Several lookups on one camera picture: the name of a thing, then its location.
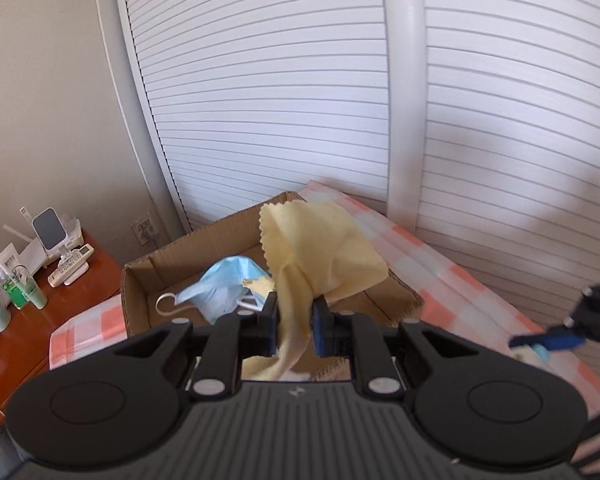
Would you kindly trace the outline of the blue surgical mask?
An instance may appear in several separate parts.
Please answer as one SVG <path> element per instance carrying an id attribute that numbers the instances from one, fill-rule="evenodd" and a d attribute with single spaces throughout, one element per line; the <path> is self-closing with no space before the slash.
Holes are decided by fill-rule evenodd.
<path id="1" fill-rule="evenodd" d="M 224 258 L 202 274 L 198 282 L 179 292 L 165 292 L 156 300 L 161 316 L 173 316 L 196 308 L 214 324 L 236 309 L 261 312 L 268 294 L 275 289 L 270 274 L 244 256 Z"/>

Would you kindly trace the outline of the green tissue pack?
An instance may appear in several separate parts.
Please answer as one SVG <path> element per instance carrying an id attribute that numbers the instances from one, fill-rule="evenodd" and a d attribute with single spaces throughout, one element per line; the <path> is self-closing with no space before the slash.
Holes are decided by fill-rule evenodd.
<path id="1" fill-rule="evenodd" d="M 15 284 L 12 280 L 2 281 L 2 287 L 6 292 L 7 296 L 9 296 L 12 304 L 18 309 L 21 310 L 28 302 L 27 298 L 23 295 L 20 288 Z"/>

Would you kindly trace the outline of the yellow cloth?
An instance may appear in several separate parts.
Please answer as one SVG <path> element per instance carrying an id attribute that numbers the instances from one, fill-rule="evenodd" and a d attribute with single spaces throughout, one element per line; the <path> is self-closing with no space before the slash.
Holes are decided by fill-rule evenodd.
<path id="1" fill-rule="evenodd" d="M 358 224 L 335 203 L 292 200 L 260 209 L 261 246 L 277 292 L 272 358 L 246 359 L 242 378 L 279 380 L 306 351 L 313 301 L 336 302 L 388 278 L 388 266 Z"/>

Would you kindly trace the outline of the blue round plush toy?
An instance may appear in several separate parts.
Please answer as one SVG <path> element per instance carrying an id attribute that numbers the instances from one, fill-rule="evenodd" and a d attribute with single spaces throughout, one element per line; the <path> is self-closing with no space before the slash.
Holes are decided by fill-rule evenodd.
<path id="1" fill-rule="evenodd" d="M 540 344 L 534 344 L 533 346 L 518 346 L 509 350 L 510 356 L 524 364 L 540 368 L 541 370 L 548 370 L 548 362 L 550 362 L 550 352 L 548 352 Z"/>

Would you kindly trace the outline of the white remote control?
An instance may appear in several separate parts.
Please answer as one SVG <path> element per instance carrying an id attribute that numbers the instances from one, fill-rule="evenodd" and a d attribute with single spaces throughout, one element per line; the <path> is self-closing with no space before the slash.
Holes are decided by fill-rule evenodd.
<path id="1" fill-rule="evenodd" d="M 90 268 L 88 260 L 94 255 L 95 249 L 90 244 L 73 249 L 60 258 L 56 270 L 47 278 L 50 287 L 69 286 L 84 275 Z"/>

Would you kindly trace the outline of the white box with label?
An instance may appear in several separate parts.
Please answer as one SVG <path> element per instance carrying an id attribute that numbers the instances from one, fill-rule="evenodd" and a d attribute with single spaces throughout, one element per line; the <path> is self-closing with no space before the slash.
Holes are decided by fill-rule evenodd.
<path id="1" fill-rule="evenodd" d="M 16 271 L 24 269 L 24 263 L 20 259 L 20 255 L 17 252 L 14 244 L 8 244 L 0 252 L 0 278 L 7 280 L 12 278 Z"/>

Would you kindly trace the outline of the white wall socket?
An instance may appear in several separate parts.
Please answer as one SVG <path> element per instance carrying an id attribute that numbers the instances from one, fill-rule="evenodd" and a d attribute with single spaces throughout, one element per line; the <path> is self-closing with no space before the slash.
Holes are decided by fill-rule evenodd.
<path id="1" fill-rule="evenodd" d="M 151 214 L 145 214 L 132 224 L 132 231 L 140 246 L 155 243 L 158 240 L 158 228 Z"/>

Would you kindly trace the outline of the cardboard box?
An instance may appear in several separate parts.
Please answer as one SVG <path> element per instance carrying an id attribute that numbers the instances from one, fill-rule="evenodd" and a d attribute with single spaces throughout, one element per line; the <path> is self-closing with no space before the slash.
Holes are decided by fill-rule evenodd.
<path id="1" fill-rule="evenodd" d="M 339 380 L 343 358 L 321 359 L 311 344 L 311 302 L 395 326 L 422 298 L 387 266 L 385 243 L 355 219 L 352 202 L 310 202 L 286 192 L 202 226 L 125 266 L 122 309 L 129 335 L 174 318 L 214 324 L 236 309 L 262 310 L 277 292 L 280 324 L 272 358 L 242 364 L 246 379 Z"/>

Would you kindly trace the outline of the pink checkered tablecloth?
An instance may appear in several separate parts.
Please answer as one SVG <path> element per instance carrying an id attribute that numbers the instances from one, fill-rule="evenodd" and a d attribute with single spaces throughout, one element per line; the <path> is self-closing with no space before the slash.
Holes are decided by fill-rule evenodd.
<path id="1" fill-rule="evenodd" d="M 467 271 L 354 198 L 311 182 L 298 193 L 283 192 L 272 201 L 297 198 L 345 209 L 391 270 L 388 280 L 338 302 L 336 309 L 367 313 L 385 325 L 419 316 L 502 353 L 508 350 L 510 336 L 538 331 L 535 323 Z M 120 295 L 70 318 L 52 333 L 50 367 L 81 359 L 163 323 L 163 316 L 155 311 L 157 297 L 196 282 L 224 257 L 245 255 L 263 266 L 259 214 L 258 206 L 230 214 L 127 264 Z"/>

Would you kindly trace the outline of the green bottle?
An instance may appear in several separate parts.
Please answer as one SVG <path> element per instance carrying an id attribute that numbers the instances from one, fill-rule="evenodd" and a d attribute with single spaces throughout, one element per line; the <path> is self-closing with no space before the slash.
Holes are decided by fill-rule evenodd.
<path id="1" fill-rule="evenodd" d="M 47 298 L 26 266 L 23 264 L 17 264 L 12 269 L 12 279 L 16 283 L 16 286 L 20 292 L 22 292 L 24 298 L 26 298 L 38 310 L 43 310 L 46 307 Z"/>

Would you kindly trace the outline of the phone on white stand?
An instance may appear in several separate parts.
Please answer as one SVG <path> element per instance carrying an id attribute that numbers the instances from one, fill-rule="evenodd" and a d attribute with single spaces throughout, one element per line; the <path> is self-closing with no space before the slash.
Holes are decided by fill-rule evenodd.
<path id="1" fill-rule="evenodd" d="M 60 216 L 53 207 L 35 216 L 31 226 L 46 255 L 44 266 L 84 244 L 80 220 L 66 214 Z"/>

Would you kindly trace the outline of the white louvered door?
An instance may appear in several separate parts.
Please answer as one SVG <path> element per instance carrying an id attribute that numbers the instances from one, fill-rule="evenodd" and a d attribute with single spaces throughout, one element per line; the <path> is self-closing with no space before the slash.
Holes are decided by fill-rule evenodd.
<path id="1" fill-rule="evenodd" d="M 315 180 L 533 321 L 600 282 L 600 0 L 116 0 L 192 230 Z"/>

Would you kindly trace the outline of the wooden nightstand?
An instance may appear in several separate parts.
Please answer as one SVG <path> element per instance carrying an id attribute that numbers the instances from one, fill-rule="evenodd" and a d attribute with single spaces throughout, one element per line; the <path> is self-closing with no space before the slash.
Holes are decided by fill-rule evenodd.
<path id="1" fill-rule="evenodd" d="M 122 269 L 90 233 L 84 240 L 94 255 L 90 270 L 70 286 L 50 287 L 52 268 L 39 270 L 36 281 L 47 297 L 43 310 L 27 304 L 12 310 L 12 320 L 0 333 L 0 426 L 9 398 L 21 384 L 48 370 L 50 335 L 62 324 L 120 292 Z"/>

